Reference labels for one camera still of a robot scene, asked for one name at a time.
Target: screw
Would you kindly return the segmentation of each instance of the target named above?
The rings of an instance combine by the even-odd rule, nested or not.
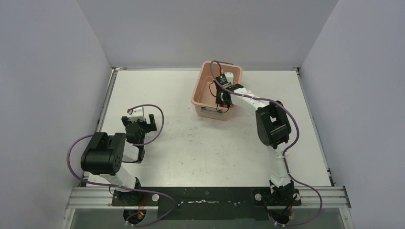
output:
[[[257,194],[255,195],[255,200],[261,201],[261,200],[262,200],[262,194],[257,193]]]
[[[159,200],[159,195],[158,194],[153,194],[152,195],[152,200],[155,201],[155,202],[158,201]]]

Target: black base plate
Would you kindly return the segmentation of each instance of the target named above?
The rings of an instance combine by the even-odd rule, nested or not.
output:
[[[153,194],[145,193],[147,198],[145,206],[158,205],[158,217],[175,206],[175,210],[164,218],[166,220],[269,219],[263,203],[256,201],[254,197],[257,193],[264,197],[269,196],[269,187],[142,187],[141,189],[165,193],[176,201],[176,205],[173,205],[170,199],[160,196],[159,200],[154,202]],[[112,206],[138,206],[143,197],[139,200],[134,196],[131,192],[123,194],[115,191]],[[294,206],[300,204],[301,201],[293,202]]]

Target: gray wall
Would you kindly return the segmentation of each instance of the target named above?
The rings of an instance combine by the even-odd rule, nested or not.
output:
[[[300,67],[337,0],[78,0],[112,66]]]
[[[403,228],[405,2],[340,0],[301,76],[357,229]]]
[[[0,1],[0,228],[60,227],[110,73],[75,0]]]

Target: white tabletop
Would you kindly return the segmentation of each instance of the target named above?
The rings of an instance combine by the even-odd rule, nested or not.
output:
[[[182,70],[118,72],[101,131],[124,133],[121,117],[139,104],[155,104],[165,115],[163,132],[145,146],[143,162],[123,163],[123,167],[144,187],[268,186],[270,156],[257,136],[255,117],[240,107],[227,122],[197,116],[191,96],[198,74]],[[301,135],[290,149],[291,174],[311,186],[330,186],[296,72],[244,71],[241,84],[259,97],[280,100],[297,120]],[[146,107],[145,116],[148,114],[155,115],[160,128],[159,111]],[[290,123],[289,144],[296,136]],[[147,134],[145,141],[155,134]],[[106,183],[91,174],[88,179]]]

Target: pink bin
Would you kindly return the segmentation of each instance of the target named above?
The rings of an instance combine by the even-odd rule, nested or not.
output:
[[[232,84],[240,83],[242,79],[242,68],[236,65],[222,63],[222,70],[224,73],[230,72],[234,74],[234,81]],[[216,63],[213,64],[213,71],[216,76],[219,76],[219,67]],[[213,78],[210,73],[210,61],[206,61],[202,64],[200,75],[198,76],[197,83],[192,93],[191,103],[195,106],[195,111],[198,116],[218,119],[222,121],[228,121],[231,118],[235,108],[231,105],[229,111],[226,113],[220,113],[216,111],[215,97],[210,93],[208,86],[213,82]],[[213,94],[216,94],[215,84],[210,85]],[[218,107],[218,111],[225,112],[227,108]]]

